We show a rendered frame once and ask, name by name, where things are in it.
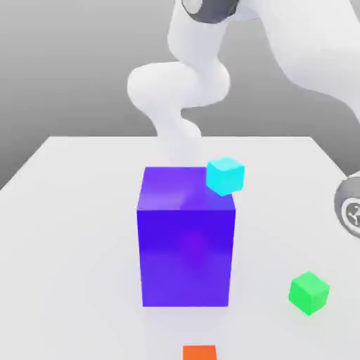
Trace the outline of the small cyan cube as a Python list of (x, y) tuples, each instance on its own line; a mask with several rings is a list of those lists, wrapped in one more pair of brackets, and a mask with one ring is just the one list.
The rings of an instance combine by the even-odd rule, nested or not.
[(241, 191), (244, 178), (245, 165), (232, 157), (223, 157), (207, 163), (206, 185), (220, 196)]

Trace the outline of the small orange cube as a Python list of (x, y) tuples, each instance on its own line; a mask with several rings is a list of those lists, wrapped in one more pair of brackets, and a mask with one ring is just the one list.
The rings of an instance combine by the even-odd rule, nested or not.
[(184, 345), (182, 360), (217, 360), (214, 345)]

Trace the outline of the small green cube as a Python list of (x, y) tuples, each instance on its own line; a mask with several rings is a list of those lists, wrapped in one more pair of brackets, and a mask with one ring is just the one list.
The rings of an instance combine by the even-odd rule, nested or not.
[(326, 305), (329, 292), (330, 286), (308, 271), (292, 279), (288, 299), (303, 313), (310, 316)]

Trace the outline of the large purple box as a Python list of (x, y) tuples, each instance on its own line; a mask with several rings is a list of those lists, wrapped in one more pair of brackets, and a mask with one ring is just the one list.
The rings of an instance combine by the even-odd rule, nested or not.
[(146, 167), (136, 216), (145, 307), (228, 306), (236, 207), (204, 167)]

